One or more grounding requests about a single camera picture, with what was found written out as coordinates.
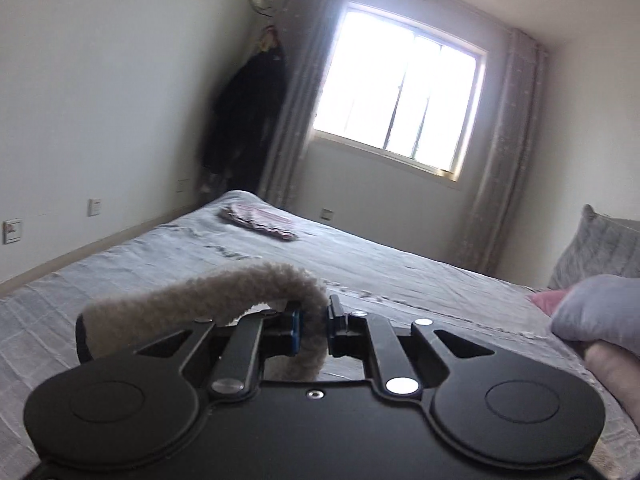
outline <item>window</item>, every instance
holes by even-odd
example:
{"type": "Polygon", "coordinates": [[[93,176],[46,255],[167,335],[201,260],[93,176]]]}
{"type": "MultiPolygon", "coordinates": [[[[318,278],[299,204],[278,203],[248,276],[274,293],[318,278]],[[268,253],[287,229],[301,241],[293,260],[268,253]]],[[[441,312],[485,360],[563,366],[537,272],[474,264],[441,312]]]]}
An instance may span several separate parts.
{"type": "Polygon", "coordinates": [[[418,26],[349,10],[314,128],[453,174],[473,123],[480,65],[479,54],[418,26]]]}

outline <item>baseboard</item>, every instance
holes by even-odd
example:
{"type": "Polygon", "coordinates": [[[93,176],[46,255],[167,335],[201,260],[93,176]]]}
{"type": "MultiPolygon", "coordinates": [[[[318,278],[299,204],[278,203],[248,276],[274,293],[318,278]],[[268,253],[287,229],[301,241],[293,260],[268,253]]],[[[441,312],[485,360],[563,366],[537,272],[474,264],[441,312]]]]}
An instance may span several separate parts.
{"type": "Polygon", "coordinates": [[[191,211],[194,211],[196,209],[197,206],[195,205],[188,205],[179,209],[175,209],[165,215],[159,216],[158,218],[154,218],[142,224],[130,227],[129,229],[124,229],[124,231],[117,232],[113,235],[107,236],[106,238],[102,238],[96,242],[92,242],[91,244],[80,247],[75,251],[63,254],[62,256],[59,256],[44,264],[34,267],[31,270],[27,270],[27,272],[19,274],[18,276],[14,276],[13,278],[0,283],[0,298],[6,296],[16,288],[19,288],[29,282],[32,282],[33,280],[37,280],[38,278],[46,276],[50,272],[55,272],[56,270],[60,270],[62,269],[62,267],[66,267],[69,264],[77,262],[78,260],[82,260],[87,256],[99,253],[100,251],[105,251],[115,245],[126,242],[127,240],[131,240],[132,238],[140,236],[147,231],[151,231],[151,229],[160,224],[175,220],[176,218],[182,215],[186,215],[187,213],[190,213],[191,211]]]}

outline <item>screw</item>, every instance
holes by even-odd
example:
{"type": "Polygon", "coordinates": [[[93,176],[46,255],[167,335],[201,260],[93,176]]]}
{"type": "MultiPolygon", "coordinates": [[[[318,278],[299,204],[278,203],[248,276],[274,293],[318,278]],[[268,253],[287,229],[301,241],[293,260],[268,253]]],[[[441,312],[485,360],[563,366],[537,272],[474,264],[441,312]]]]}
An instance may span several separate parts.
{"type": "Polygon", "coordinates": [[[222,395],[233,395],[244,390],[244,384],[238,379],[223,378],[213,381],[212,389],[222,395]]]}
{"type": "Polygon", "coordinates": [[[324,392],[321,392],[320,390],[309,390],[306,393],[306,398],[311,400],[318,400],[318,399],[322,399],[323,397],[324,397],[324,392]]]}

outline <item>pillow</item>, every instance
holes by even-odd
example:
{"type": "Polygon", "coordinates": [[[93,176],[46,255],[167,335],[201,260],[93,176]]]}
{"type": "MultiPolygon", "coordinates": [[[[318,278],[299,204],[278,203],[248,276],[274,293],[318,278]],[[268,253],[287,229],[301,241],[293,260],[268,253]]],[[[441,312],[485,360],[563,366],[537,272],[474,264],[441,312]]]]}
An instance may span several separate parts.
{"type": "Polygon", "coordinates": [[[549,288],[567,288],[597,274],[640,277],[640,221],[582,208],[578,232],[554,267],[549,288]]]}
{"type": "Polygon", "coordinates": [[[596,341],[585,352],[584,365],[640,430],[640,359],[619,346],[596,341]]]}
{"type": "Polygon", "coordinates": [[[640,355],[640,278],[603,274],[575,285],[551,318],[570,341],[602,339],[640,355]]]}
{"type": "Polygon", "coordinates": [[[568,288],[564,288],[562,290],[546,290],[545,292],[531,294],[527,296],[527,298],[531,303],[550,317],[568,293],[568,288]]]}

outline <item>folded cloth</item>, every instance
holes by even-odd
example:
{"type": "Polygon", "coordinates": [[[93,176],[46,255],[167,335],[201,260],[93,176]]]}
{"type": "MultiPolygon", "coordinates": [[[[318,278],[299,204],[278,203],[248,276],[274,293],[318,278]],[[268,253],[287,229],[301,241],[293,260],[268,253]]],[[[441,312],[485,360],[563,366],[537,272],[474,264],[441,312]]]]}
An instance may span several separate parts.
{"type": "Polygon", "coordinates": [[[218,216],[281,240],[295,240],[298,237],[293,231],[295,227],[293,220],[257,205],[233,202],[220,209],[218,216]]]}

